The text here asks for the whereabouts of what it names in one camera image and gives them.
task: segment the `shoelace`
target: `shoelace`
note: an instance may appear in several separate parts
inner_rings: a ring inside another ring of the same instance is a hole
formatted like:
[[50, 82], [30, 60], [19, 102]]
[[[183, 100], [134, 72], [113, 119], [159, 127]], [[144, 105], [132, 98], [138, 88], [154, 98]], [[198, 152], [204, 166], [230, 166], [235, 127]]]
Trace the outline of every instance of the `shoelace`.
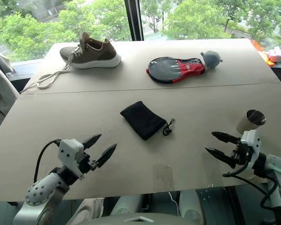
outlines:
[[[57, 77], [60, 75], [60, 74], [64, 74], [66, 72], [68, 72], [69, 68], [71, 68], [71, 65], [72, 65], [72, 61], [73, 61], [73, 58], [74, 58], [74, 54], [76, 52], [78, 52], [80, 50], [80, 47], [78, 46], [74, 51], [72, 51], [69, 55], [69, 58], [67, 60], [67, 63], [65, 65], [65, 67], [63, 67], [62, 70], [59, 70], [53, 74], [46, 74], [46, 75], [43, 75], [41, 76], [38, 81], [36, 82], [33, 82], [31, 85], [29, 85], [27, 88], [23, 89], [22, 91], [20, 91], [20, 93], [23, 93], [24, 91], [34, 87], [34, 86], [37, 86], [39, 89], [46, 89], [46, 88], [49, 88], [50, 86], [52, 86], [52, 84], [54, 83], [54, 81], [57, 79]], [[53, 77], [53, 79], [50, 81], [50, 83], [48, 83], [47, 85], [45, 86], [40, 86], [40, 83], [48, 80], [49, 78]]]

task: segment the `white shoe sole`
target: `white shoe sole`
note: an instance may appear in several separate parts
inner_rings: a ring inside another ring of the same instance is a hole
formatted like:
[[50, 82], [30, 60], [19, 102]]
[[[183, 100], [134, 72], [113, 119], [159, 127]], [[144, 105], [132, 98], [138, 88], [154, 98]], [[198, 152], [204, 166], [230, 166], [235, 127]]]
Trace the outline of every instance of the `white shoe sole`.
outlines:
[[96, 67], [111, 68], [111, 67], [116, 67], [120, 62], [121, 62], [121, 56], [119, 54], [116, 54], [116, 56], [113, 57], [111, 60], [94, 60], [84, 63], [72, 63], [71, 65], [72, 67], [78, 69], [88, 69], [88, 68], [96, 68]]

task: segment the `brown sneaker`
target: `brown sneaker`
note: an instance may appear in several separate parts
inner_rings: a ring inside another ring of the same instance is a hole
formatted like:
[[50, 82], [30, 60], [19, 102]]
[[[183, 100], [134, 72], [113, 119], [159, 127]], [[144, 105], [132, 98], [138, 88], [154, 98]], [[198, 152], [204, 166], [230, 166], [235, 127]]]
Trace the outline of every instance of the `brown sneaker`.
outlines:
[[94, 40], [86, 32], [80, 35], [79, 48], [64, 47], [60, 50], [62, 59], [67, 62], [71, 52], [74, 52], [71, 66], [80, 69], [95, 67], [116, 67], [121, 56], [117, 54], [108, 39], [104, 42]]

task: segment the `white cable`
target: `white cable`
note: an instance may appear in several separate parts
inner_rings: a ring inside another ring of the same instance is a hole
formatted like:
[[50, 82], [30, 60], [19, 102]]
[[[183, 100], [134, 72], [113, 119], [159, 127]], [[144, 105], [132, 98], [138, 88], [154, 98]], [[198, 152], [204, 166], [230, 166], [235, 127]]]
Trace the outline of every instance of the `white cable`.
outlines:
[[179, 207], [178, 207], [178, 204], [177, 204], [177, 202], [173, 199], [172, 194], [171, 194], [170, 192], [168, 192], [168, 193], [169, 193], [169, 195], [170, 195], [170, 199], [172, 200], [172, 202], [174, 202], [174, 203], [176, 204], [177, 216], [179, 216], [179, 215], [180, 215], [180, 213], [179, 213]]
[[[23, 93], [24, 91], [34, 87], [34, 86], [37, 86], [39, 89], [46, 89], [46, 88], [49, 88], [53, 83], [54, 81], [56, 80], [56, 78], [60, 75], [60, 74], [64, 74], [66, 72], [68, 72], [69, 68], [71, 68], [71, 65], [72, 65], [72, 61], [73, 61], [73, 58], [74, 58], [74, 53], [76, 53], [78, 50], [80, 49], [80, 47], [77, 47], [74, 51], [72, 51], [69, 55], [69, 58], [67, 59], [67, 63], [65, 65], [65, 67], [63, 67], [62, 70], [59, 70], [53, 74], [46, 74], [46, 75], [43, 75], [41, 76], [38, 81], [36, 82], [33, 82], [31, 85], [29, 85], [27, 88], [23, 89], [22, 91], [20, 91], [20, 93]], [[47, 85], [45, 86], [40, 86], [40, 83], [43, 82], [43, 81], [46, 81], [48, 80], [49, 78], [53, 77], [53, 79], [50, 81], [50, 83], [48, 83]]]

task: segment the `black pouch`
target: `black pouch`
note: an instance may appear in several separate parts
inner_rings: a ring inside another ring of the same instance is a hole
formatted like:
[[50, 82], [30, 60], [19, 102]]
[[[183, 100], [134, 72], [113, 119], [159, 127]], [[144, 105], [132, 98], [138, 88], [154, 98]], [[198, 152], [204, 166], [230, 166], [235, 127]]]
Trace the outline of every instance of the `black pouch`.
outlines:
[[[149, 139], [164, 124], [167, 124], [165, 119], [154, 114], [141, 101], [124, 109], [121, 112], [121, 115], [143, 140]], [[168, 124], [163, 130], [163, 135], [168, 135], [171, 132], [169, 125], [170, 124]]]

